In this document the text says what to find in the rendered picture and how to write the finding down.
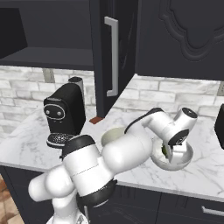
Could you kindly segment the dark open cupboard door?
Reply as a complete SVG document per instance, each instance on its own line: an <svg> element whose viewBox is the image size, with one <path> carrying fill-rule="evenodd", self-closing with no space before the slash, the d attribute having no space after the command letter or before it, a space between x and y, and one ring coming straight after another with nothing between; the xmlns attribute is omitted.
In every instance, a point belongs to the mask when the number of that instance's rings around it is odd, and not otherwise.
<svg viewBox="0 0 224 224"><path fill-rule="evenodd" d="M104 117L135 73L138 0L90 0L90 23L94 60L96 115ZM112 88L111 27L104 18L119 21L118 95L107 97Z"/></svg>

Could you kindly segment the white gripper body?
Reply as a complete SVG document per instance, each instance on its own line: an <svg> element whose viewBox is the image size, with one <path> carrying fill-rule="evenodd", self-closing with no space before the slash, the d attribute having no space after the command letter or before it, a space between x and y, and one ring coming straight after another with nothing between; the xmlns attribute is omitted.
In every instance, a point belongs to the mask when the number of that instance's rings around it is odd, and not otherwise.
<svg viewBox="0 0 224 224"><path fill-rule="evenodd" d="M186 152L187 152L187 146L183 143L181 145L171 146L169 162L174 165L180 164Z"/></svg>

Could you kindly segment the dark lower cupboard side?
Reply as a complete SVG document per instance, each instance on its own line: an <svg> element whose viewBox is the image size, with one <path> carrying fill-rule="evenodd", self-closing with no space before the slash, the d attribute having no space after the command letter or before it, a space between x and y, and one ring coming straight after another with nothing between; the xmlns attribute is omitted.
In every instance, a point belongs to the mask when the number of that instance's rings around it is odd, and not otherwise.
<svg viewBox="0 0 224 224"><path fill-rule="evenodd" d="M41 171L30 171L0 165L0 174L9 188L24 224L46 224L53 216L53 205L50 200L35 202L28 193L30 181L41 174Z"/></svg>

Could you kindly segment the reddish brown flat block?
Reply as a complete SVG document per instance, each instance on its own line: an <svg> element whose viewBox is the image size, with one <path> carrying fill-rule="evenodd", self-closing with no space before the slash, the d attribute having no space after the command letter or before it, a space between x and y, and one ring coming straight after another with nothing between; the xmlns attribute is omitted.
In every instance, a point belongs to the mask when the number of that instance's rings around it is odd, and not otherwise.
<svg viewBox="0 0 224 224"><path fill-rule="evenodd" d="M90 121L92 124L97 124L98 122L100 122L100 121L103 120L103 119L104 119L104 118L102 118L102 117L98 117L98 116L96 116L96 117L90 119L89 121Z"/></svg>

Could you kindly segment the grey wall outlet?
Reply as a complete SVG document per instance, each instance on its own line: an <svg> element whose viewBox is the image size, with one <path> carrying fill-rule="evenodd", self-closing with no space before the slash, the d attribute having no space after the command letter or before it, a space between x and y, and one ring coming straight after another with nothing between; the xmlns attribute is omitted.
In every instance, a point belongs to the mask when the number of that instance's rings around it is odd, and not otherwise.
<svg viewBox="0 0 224 224"><path fill-rule="evenodd" d="M54 73L51 68L43 68L42 71L43 71L45 83L54 83L55 82Z"/></svg>

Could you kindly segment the black appliance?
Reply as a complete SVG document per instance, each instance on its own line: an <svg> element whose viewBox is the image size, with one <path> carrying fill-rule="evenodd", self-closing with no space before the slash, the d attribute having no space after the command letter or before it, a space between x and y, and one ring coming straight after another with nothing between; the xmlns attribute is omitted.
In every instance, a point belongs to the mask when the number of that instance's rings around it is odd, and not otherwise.
<svg viewBox="0 0 224 224"><path fill-rule="evenodd" d="M224 103L220 106L214 125L214 131L219 140L220 147L224 150Z"/></svg>

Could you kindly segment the dark lower cupboard door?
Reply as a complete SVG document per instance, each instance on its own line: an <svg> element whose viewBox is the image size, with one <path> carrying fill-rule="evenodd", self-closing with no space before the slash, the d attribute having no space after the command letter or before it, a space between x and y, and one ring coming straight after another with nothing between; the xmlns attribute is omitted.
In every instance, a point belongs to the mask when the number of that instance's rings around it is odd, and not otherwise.
<svg viewBox="0 0 224 224"><path fill-rule="evenodd" d="M102 206L89 210L90 224L156 224L160 192L117 185Z"/></svg>

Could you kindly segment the dark drawer front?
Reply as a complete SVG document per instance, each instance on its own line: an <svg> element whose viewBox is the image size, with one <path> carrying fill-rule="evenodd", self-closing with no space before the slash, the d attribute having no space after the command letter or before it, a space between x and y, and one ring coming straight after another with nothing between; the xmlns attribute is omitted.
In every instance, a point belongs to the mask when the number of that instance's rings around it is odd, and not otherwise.
<svg viewBox="0 0 224 224"><path fill-rule="evenodd" d="M224 224L224 217L203 213L201 206L224 211L224 202L162 193L156 224Z"/></svg>

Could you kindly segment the black coffee machine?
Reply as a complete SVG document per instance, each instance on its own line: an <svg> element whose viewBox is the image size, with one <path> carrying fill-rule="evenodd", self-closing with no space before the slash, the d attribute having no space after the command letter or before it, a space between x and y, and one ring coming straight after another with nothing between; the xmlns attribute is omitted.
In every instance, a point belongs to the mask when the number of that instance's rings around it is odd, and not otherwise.
<svg viewBox="0 0 224 224"><path fill-rule="evenodd" d="M68 140L81 133L86 121L83 79L74 76L46 97L44 113L50 130L46 144L62 149Z"/></svg>

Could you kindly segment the dark open cupboard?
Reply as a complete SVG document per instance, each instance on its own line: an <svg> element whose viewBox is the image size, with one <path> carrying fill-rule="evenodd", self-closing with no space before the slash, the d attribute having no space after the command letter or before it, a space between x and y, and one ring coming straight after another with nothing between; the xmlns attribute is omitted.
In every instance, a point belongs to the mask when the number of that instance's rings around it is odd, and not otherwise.
<svg viewBox="0 0 224 224"><path fill-rule="evenodd" d="M0 65L93 70L88 0L0 0Z"/></svg>

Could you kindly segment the dark ornate cupboard door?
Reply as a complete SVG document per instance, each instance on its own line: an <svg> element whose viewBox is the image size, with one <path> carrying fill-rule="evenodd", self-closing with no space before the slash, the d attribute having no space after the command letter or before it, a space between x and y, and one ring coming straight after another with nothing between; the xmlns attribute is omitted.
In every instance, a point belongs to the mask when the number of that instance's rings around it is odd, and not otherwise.
<svg viewBox="0 0 224 224"><path fill-rule="evenodd" d="M224 0L142 0L136 72L224 81Z"/></svg>

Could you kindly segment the grey bowl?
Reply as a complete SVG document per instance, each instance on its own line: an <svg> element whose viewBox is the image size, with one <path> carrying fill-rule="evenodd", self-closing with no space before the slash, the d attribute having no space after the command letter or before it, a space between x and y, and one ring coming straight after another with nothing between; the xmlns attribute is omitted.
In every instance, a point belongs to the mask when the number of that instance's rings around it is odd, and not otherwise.
<svg viewBox="0 0 224 224"><path fill-rule="evenodd" d="M153 142L153 150L150 158L155 165L163 170L171 172L181 170L188 166L193 158L193 149L191 145L187 141L184 141L182 144L185 144L187 146L187 152L184 154L182 162L180 164L171 164L169 162L170 155L168 157L165 157L161 149L163 146L163 141L161 139L157 139Z"/></svg>

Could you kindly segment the pale green bowl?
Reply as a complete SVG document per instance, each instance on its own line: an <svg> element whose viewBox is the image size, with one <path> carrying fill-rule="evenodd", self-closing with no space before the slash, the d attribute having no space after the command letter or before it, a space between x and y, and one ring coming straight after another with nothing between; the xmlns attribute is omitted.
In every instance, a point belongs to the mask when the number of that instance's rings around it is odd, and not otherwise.
<svg viewBox="0 0 224 224"><path fill-rule="evenodd" d="M125 131L125 127L118 127L118 128L113 128L113 129L108 130L101 137L101 146L104 147L106 144L123 136L124 131Z"/></svg>

